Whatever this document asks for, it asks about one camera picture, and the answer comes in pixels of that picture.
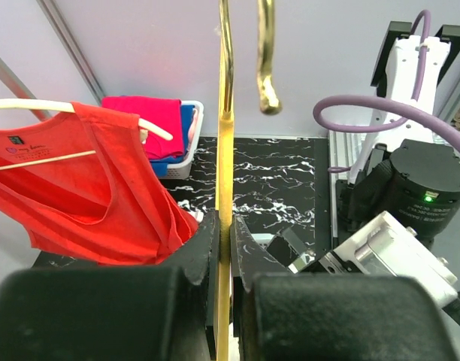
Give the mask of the yellow hanger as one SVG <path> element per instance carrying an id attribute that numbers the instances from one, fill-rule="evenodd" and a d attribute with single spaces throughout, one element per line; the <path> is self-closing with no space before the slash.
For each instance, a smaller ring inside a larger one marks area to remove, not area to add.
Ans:
<path id="1" fill-rule="evenodd" d="M 256 84 L 259 92 L 259 109 L 263 114 L 281 112 L 282 102 L 273 85 L 273 56 L 275 36 L 275 2 L 258 1 L 259 26 L 256 65 Z M 230 227 L 233 216 L 234 180 L 234 51 L 227 1 L 219 2 L 220 64 L 219 105 L 216 158 L 216 209 L 219 214 L 219 268 L 217 297 L 216 358 L 229 356 L 230 315 Z"/>

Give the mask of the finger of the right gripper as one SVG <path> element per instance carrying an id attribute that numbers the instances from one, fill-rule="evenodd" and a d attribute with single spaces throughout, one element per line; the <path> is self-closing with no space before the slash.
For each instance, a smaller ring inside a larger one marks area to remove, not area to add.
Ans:
<path id="1" fill-rule="evenodd" d="M 302 272 L 315 261 L 311 232 L 299 225 L 292 225 L 278 232 L 266 247 L 266 251 L 291 273 Z"/>

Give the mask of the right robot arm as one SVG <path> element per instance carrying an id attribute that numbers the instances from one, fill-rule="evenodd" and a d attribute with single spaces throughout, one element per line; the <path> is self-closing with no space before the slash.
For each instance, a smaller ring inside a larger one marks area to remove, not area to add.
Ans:
<path id="1" fill-rule="evenodd" d="M 331 167 L 334 246 L 300 252 L 293 273 L 394 275 L 417 280 L 460 326 L 460 290 L 434 238 L 460 208 L 460 134 L 432 110 L 460 51 L 460 26 L 430 35 L 423 11 L 389 24 L 371 81 L 371 126 L 354 164 Z"/>

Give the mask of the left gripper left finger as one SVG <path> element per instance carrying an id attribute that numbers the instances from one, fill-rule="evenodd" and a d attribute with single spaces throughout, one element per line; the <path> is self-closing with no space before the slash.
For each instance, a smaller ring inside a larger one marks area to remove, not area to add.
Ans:
<path id="1" fill-rule="evenodd" d="M 0 360 L 211 360 L 219 221 L 158 265 L 32 268 L 0 285 Z"/>

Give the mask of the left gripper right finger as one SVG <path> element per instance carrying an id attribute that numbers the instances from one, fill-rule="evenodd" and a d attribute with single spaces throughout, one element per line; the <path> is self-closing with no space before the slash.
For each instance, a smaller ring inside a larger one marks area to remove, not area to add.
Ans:
<path id="1" fill-rule="evenodd" d="M 232 275 L 242 360 L 458 357 L 442 308 L 412 278 L 291 273 L 241 218 L 232 225 Z"/>

